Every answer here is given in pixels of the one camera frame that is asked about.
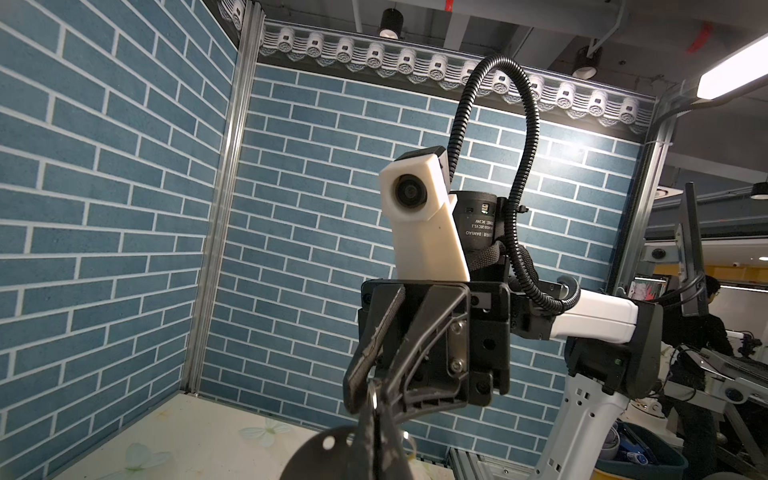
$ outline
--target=blue brick wall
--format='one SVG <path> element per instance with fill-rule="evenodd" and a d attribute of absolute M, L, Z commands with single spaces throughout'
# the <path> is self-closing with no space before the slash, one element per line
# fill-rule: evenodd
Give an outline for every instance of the blue brick wall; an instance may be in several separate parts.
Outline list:
<path fill-rule="evenodd" d="M 199 1 L 0 10 L 7 480 L 178 388 L 237 52 Z"/>
<path fill-rule="evenodd" d="M 340 383 L 359 287 L 393 273 L 376 174 L 405 151 L 446 145 L 454 113 L 427 95 L 257 68 L 203 392 L 317 428 L 349 422 Z M 524 129 L 520 115 L 477 108 L 454 187 L 507 196 Z M 603 285 L 637 150 L 543 122 L 519 228 L 542 277 Z M 510 349 L 509 395 L 406 424 L 422 454 L 457 445 L 535 464 L 560 405 L 562 343 L 514 337 Z"/>

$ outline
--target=table surface with floral pattern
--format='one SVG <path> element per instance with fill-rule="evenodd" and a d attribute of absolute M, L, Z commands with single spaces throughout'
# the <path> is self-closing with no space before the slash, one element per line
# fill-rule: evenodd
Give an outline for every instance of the table surface with floral pattern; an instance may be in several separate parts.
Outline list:
<path fill-rule="evenodd" d="M 189 395 L 175 395 L 62 472 L 57 480 L 279 480 L 317 432 Z M 414 480 L 453 480 L 410 462 Z"/>

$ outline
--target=black cylindrical ceiling lamp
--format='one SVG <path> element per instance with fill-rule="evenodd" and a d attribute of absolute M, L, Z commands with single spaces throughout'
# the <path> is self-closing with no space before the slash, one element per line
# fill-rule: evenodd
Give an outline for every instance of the black cylindrical ceiling lamp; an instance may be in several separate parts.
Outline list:
<path fill-rule="evenodd" d="M 768 200 L 768 181 L 754 184 L 750 198 L 753 200 Z"/>
<path fill-rule="evenodd" d="M 382 22 L 379 24 L 379 37 L 399 40 L 402 35 L 402 13 L 394 8 L 387 8 L 382 13 Z"/>
<path fill-rule="evenodd" d="M 574 61 L 574 77 L 581 80 L 588 80 L 598 72 L 598 65 L 600 64 L 600 57 L 603 55 L 603 48 L 600 47 L 592 52 L 592 57 L 587 56 L 589 51 L 589 45 L 579 48 L 576 52 L 576 60 Z"/>

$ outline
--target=black hair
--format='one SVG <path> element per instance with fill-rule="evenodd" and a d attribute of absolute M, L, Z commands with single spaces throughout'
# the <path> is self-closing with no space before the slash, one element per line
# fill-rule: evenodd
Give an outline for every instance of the black hair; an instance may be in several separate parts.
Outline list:
<path fill-rule="evenodd" d="M 720 291 L 720 281 L 713 276 L 707 275 L 707 296 L 712 296 Z"/>

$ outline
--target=bolt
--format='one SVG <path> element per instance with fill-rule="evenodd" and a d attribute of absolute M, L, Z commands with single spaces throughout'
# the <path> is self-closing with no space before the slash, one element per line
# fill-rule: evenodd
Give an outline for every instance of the bolt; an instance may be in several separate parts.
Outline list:
<path fill-rule="evenodd" d="M 451 331 L 456 335 L 460 335 L 464 331 L 464 320 L 451 323 Z"/>
<path fill-rule="evenodd" d="M 464 360 L 462 359 L 453 359 L 451 360 L 451 371 L 454 373 L 460 373 L 464 370 Z"/>

